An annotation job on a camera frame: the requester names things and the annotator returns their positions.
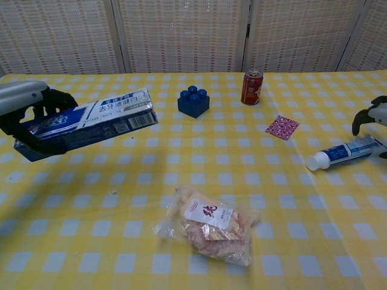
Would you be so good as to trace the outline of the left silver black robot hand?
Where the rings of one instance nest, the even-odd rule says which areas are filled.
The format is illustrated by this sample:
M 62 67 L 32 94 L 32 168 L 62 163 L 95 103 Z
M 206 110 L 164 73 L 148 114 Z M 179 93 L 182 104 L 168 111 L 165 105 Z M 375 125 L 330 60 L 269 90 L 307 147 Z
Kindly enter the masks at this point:
M 32 107 L 34 119 L 51 116 L 78 106 L 67 92 L 51 89 L 43 81 L 10 82 L 1 85 L 1 130 L 27 147 L 44 155 L 62 155 L 62 147 L 53 147 L 35 137 L 20 121 Z

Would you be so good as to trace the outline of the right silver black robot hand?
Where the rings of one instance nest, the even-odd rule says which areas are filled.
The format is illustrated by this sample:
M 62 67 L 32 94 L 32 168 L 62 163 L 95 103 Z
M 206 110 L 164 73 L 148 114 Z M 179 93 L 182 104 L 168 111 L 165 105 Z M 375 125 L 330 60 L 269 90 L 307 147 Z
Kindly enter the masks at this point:
M 353 136 L 358 136 L 360 126 L 367 123 L 377 123 L 386 126 L 386 96 L 381 95 L 371 101 L 371 106 L 359 111 L 352 122 Z

